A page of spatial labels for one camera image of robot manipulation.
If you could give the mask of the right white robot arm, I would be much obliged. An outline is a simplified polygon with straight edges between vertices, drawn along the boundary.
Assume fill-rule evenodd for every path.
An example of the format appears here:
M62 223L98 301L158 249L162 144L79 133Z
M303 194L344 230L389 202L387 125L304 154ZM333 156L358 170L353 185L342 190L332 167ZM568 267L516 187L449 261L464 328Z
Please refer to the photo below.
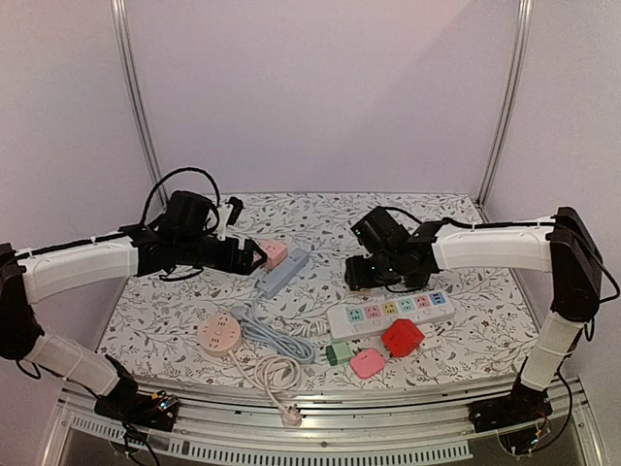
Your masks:
M561 207L551 216L491 223L445 217L421 221L413 231L391 213L376 207L351 226L367 252L345 262L351 290L397 283L418 290L434 274L474 268L509 269L521 285L526 274L548 281L539 335L509 394L471 403L469 419L475 432L486 432L551 415L547 389L605 302L602 282L610 277L578 211Z

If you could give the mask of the red cube socket adapter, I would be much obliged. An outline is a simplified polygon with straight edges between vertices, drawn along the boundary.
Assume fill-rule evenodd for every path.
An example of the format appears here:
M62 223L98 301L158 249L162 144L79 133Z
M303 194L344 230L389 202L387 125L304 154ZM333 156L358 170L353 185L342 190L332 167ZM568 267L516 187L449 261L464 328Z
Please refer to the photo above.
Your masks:
M425 340L425 335L411 320L398 318L380 339L392 356L401 358L418 349Z

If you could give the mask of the white power strip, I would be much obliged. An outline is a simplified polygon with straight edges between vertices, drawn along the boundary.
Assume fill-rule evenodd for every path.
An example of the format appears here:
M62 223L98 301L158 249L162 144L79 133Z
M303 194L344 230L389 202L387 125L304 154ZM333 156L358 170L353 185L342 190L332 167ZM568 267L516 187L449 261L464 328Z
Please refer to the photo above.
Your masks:
M400 296L383 301L340 306L326 313L334 342L381 335L395 320L415 325L442 322L455 316L455 308L443 289Z

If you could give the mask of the pink plug adapter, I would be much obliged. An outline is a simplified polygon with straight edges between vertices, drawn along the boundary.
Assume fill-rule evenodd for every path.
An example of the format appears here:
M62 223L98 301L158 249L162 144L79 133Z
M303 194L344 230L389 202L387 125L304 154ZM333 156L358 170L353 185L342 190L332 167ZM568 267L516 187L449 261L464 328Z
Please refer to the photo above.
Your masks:
M377 349L365 349L349 361L353 373L361 380L366 380L381 372L385 360Z

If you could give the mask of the green plug adapter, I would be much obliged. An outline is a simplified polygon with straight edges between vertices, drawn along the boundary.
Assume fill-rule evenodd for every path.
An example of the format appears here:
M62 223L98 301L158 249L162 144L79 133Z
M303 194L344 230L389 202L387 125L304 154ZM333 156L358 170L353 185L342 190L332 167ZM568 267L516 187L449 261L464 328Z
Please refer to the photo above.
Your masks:
M330 366L347 364L356 355L356 351L347 342L337 342L325 347L325 356Z

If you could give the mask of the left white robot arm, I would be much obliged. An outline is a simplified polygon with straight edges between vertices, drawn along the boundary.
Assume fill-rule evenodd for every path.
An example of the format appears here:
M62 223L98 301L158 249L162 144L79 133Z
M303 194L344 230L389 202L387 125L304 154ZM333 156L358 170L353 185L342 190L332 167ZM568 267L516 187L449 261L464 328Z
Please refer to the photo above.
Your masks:
M106 313L112 304L104 292L130 278L169 276L179 266L248 276L266 260L253 240L220 240L206 233L172 239L145 226L40 250L15 250L6 243L1 247L1 356L80 385L95 397L103 416L146 426L169 420L175 415L173 396L140 393L118 360L51 330L54 318L37 318L36 308L66 304L63 315L71 317L84 309L86 322L102 328L95 314Z

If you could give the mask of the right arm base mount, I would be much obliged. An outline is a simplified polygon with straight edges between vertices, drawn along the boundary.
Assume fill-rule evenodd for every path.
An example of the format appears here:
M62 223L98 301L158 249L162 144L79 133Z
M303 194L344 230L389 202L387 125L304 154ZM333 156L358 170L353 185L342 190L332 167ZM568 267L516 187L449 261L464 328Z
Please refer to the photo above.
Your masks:
M546 392L475 401L468 411L474 431L495 431L501 447L513 456L533 453L551 432L552 407Z

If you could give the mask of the light pink cube socket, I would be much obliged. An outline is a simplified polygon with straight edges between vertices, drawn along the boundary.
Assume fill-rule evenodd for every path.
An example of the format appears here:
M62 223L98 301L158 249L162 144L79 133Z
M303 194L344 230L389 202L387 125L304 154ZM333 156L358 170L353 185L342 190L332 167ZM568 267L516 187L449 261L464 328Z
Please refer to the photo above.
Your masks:
M274 270L288 256L288 246L286 243L276 240L261 240L259 246L267 254L267 261L264 264L264 268L267 271Z

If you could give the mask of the round pink power socket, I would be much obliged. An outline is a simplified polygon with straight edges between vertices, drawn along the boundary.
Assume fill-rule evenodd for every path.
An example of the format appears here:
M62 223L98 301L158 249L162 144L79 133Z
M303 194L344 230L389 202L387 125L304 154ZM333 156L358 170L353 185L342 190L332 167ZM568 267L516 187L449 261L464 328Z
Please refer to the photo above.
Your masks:
M241 346L242 329L239 322L231 316L213 315L200 322L197 341L207 355L224 357Z

